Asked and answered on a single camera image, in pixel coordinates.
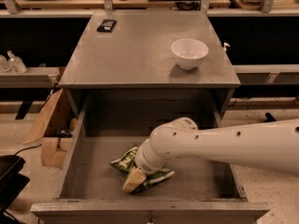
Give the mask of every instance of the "clear bottle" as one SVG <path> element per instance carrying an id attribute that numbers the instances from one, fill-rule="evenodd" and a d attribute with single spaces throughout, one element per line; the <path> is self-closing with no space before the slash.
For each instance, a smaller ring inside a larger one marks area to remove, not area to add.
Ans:
<path id="1" fill-rule="evenodd" d="M 10 70 L 10 66 L 7 62 L 7 58 L 3 55 L 0 55 L 0 72 L 6 72 Z"/>
<path id="2" fill-rule="evenodd" d="M 15 73 L 24 73 L 27 68 L 20 57 L 15 56 L 11 50 L 7 52 L 9 57 L 8 64 Z"/>

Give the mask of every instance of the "drawer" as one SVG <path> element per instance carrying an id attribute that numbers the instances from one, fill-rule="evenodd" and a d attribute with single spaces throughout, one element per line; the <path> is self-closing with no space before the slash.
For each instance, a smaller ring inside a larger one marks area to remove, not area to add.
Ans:
<path id="1" fill-rule="evenodd" d="M 200 158 L 173 159 L 168 180 L 136 195 L 109 163 L 150 132 L 181 117 L 201 129 L 221 125 L 208 90 L 88 91 L 52 203 L 32 212 L 47 223 L 253 223 L 268 211 L 249 203 L 234 166 Z"/>

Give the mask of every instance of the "concrete floor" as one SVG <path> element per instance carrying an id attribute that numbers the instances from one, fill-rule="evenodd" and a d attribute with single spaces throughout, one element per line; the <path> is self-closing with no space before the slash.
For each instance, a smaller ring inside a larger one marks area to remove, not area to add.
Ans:
<path id="1" fill-rule="evenodd" d="M 299 106 L 294 105 L 292 99 L 233 100 L 222 124 L 235 126 L 264 122 L 266 112 L 270 112 L 277 120 L 299 119 Z M 22 120 L 14 118 L 15 114 L 1 114 L 0 108 L 0 155 L 14 154 L 28 147 L 22 144 L 22 140 L 35 122 L 36 114 L 27 114 Z M 32 203 L 51 200 L 60 176 L 60 169 L 41 166 L 40 147 L 26 150 L 20 156 L 26 160 L 21 173 L 28 176 L 31 181 L 8 211 L 24 223 L 37 224 L 38 219 L 30 213 L 30 207 Z M 257 221 L 258 224 L 298 222 L 299 177 L 247 167 L 237 167 L 237 171 L 249 202 L 266 202 L 271 209 Z"/>

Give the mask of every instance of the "cardboard box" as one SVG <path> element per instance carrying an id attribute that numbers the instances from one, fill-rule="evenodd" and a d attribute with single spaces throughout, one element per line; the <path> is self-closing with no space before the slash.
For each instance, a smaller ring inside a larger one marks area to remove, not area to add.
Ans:
<path id="1" fill-rule="evenodd" d="M 49 167 L 62 168 L 72 138 L 59 139 L 59 128 L 74 129 L 76 122 L 64 90 L 52 94 L 39 112 L 36 122 L 23 140 L 24 144 L 42 144 L 41 163 Z"/>

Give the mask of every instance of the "black chair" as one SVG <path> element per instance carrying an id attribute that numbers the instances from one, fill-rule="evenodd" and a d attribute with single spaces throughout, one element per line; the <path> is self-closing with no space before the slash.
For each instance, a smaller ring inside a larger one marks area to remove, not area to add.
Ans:
<path id="1" fill-rule="evenodd" d="M 0 156 L 0 224 L 20 223 L 7 214 L 7 208 L 30 180 L 19 174 L 24 164 L 25 160 L 19 156 Z"/>

